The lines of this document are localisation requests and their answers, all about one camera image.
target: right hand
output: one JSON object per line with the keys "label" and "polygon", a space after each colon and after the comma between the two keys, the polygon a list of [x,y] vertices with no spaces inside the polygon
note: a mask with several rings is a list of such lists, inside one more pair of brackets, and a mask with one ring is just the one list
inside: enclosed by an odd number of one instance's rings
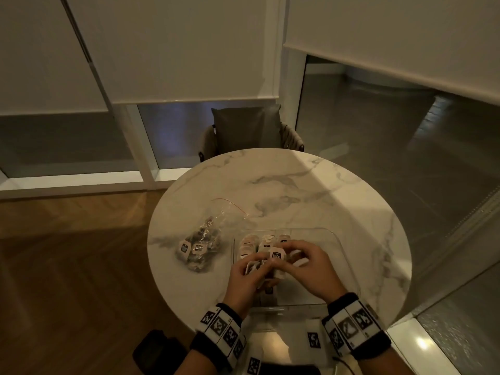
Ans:
{"label": "right hand", "polygon": [[[273,267],[289,273],[306,290],[323,299],[327,304],[347,293],[328,254],[321,247],[304,240],[291,240],[280,245],[287,254],[295,250],[300,250],[300,252],[292,255],[287,261],[277,258],[270,259],[274,262]],[[308,258],[309,262],[300,267],[293,265],[302,258]]]}

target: left hand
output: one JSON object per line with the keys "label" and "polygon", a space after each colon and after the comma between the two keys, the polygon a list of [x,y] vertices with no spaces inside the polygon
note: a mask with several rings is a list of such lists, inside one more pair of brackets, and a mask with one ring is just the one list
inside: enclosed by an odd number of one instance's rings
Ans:
{"label": "left hand", "polygon": [[231,266],[231,273],[229,275],[228,289],[222,302],[227,304],[234,310],[242,320],[247,317],[248,312],[252,306],[253,297],[258,291],[265,288],[271,288],[279,283],[279,279],[266,280],[261,289],[257,289],[259,283],[264,279],[266,274],[276,267],[274,260],[267,260],[264,265],[261,265],[258,270],[255,270],[248,275],[245,275],[248,262],[256,260],[268,259],[268,252],[255,252],[247,255],[245,258],[240,259]]}

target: clear plastic bag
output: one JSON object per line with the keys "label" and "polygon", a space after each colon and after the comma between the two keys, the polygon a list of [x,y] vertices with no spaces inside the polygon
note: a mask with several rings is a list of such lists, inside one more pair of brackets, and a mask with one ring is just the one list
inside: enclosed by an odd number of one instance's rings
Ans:
{"label": "clear plastic bag", "polygon": [[207,271],[213,257],[230,245],[235,232],[246,226],[247,217],[229,200],[212,200],[197,226],[179,242],[177,258],[192,271]]}

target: white roller blind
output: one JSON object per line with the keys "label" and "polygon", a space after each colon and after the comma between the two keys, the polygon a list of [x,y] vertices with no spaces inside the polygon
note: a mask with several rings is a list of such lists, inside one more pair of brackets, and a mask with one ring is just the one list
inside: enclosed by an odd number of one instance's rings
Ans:
{"label": "white roller blind", "polygon": [[68,2],[112,102],[277,97],[280,0]]}
{"label": "white roller blind", "polygon": [[500,104],[500,0],[290,0],[285,46]]}
{"label": "white roller blind", "polygon": [[2,0],[0,115],[105,110],[60,0]]}

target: wristband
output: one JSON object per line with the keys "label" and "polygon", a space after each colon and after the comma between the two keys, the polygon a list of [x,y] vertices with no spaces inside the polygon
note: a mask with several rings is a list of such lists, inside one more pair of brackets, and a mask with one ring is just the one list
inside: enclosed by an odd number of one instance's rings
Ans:
{"label": "wristband", "polygon": [[356,360],[371,359],[391,347],[377,315],[355,293],[330,303],[328,313],[322,323],[340,357],[351,353]]}
{"label": "wristband", "polygon": [[225,367],[232,370],[247,344],[241,322],[241,317],[228,305],[217,304],[199,322],[191,349],[207,357],[218,372]]}

